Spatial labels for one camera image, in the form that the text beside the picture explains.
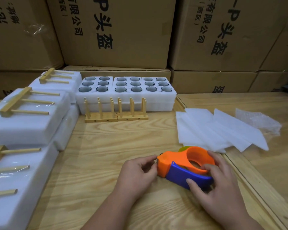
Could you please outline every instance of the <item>orange tape dispenser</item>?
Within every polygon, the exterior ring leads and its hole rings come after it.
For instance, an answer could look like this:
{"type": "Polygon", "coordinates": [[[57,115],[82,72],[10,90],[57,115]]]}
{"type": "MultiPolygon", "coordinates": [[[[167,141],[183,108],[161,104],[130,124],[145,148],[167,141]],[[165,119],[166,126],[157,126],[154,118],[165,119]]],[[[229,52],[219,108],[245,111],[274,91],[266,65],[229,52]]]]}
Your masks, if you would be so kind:
{"type": "Polygon", "coordinates": [[[186,150],[181,152],[167,151],[160,154],[157,157],[158,175],[186,189],[190,189],[186,182],[186,179],[190,178],[201,189],[207,189],[213,183],[213,178],[203,176],[208,171],[194,167],[190,161],[194,161],[200,166],[215,164],[214,159],[208,155],[207,150],[201,147],[187,147],[186,150]]]}

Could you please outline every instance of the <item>brown cardboard box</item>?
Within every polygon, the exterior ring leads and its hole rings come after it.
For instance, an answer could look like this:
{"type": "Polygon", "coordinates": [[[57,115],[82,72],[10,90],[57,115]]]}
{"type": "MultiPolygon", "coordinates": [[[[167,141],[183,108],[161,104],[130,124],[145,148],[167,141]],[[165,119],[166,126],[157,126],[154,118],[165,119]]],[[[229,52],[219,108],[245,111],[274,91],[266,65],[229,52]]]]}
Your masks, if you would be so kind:
{"type": "Polygon", "coordinates": [[[288,22],[260,69],[288,71],[288,22]]]}
{"type": "Polygon", "coordinates": [[[288,20],[288,0],[181,0],[174,70],[257,71],[288,20]]]}
{"type": "Polygon", "coordinates": [[[288,72],[259,72],[249,92],[280,91],[288,84],[288,72]]]}
{"type": "Polygon", "coordinates": [[[247,92],[256,73],[197,72],[172,70],[172,86],[181,93],[247,92]]]}
{"type": "Polygon", "coordinates": [[[0,0],[0,70],[59,68],[60,46],[45,0],[0,0]]]}
{"type": "Polygon", "coordinates": [[[69,65],[63,70],[79,71],[82,75],[82,79],[91,76],[166,77],[168,80],[171,78],[171,71],[169,69],[134,69],[69,65]]]}
{"type": "Polygon", "coordinates": [[[166,68],[176,0],[99,1],[47,0],[66,64],[166,68]]]}
{"type": "Polygon", "coordinates": [[[17,88],[25,88],[46,70],[26,72],[0,72],[0,99],[3,99],[17,88]]]}

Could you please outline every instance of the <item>person's arm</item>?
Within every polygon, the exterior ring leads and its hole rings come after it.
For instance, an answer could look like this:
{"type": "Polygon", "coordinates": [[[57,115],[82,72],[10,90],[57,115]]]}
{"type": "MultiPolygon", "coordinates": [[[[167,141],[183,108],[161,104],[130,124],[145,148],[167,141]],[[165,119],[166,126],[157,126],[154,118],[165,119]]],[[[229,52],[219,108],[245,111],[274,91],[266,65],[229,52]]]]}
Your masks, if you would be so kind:
{"type": "Polygon", "coordinates": [[[81,230],[122,230],[135,201],[157,176],[156,155],[126,161],[113,192],[105,199],[81,230]]]}
{"type": "Polygon", "coordinates": [[[210,171],[215,189],[206,194],[193,180],[187,179],[192,194],[224,229],[264,230],[246,211],[237,178],[230,165],[219,154],[211,151],[208,151],[208,154],[215,160],[217,166],[206,164],[201,168],[210,171]]]}

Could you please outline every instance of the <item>blue plastic guard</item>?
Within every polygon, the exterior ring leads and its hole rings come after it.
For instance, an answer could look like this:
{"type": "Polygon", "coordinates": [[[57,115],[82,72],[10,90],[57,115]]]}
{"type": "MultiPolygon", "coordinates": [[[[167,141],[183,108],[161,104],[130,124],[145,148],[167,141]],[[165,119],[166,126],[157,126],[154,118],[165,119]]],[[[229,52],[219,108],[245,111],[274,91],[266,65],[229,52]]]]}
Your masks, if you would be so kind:
{"type": "Polygon", "coordinates": [[[192,173],[187,169],[181,168],[175,162],[172,162],[171,167],[169,168],[169,172],[165,178],[170,182],[174,182],[186,189],[190,189],[188,183],[186,182],[187,178],[195,181],[202,190],[208,189],[209,186],[213,183],[212,177],[206,177],[192,173]]]}

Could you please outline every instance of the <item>wooden tabletop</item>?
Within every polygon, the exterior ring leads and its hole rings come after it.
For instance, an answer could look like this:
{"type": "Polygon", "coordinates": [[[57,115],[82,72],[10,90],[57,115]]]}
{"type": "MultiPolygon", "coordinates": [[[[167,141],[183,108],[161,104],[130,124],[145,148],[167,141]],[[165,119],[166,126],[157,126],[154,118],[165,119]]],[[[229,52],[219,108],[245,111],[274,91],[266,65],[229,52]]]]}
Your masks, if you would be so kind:
{"type": "MultiPolygon", "coordinates": [[[[122,164],[132,158],[177,151],[175,102],[172,112],[148,113],[149,120],[84,123],[80,116],[61,152],[28,230],[78,230],[114,188],[122,164]]],[[[239,177],[247,210],[265,229],[280,229],[239,177]]],[[[134,205],[126,229],[221,229],[189,190],[157,177],[134,205]]]]}
{"type": "Polygon", "coordinates": [[[242,154],[235,148],[229,148],[226,152],[256,192],[288,228],[288,94],[180,94],[178,97],[188,108],[206,108],[212,113],[217,108],[232,116],[235,115],[235,109],[239,108],[262,112],[282,124],[280,136],[265,135],[269,151],[252,145],[242,154]]]}

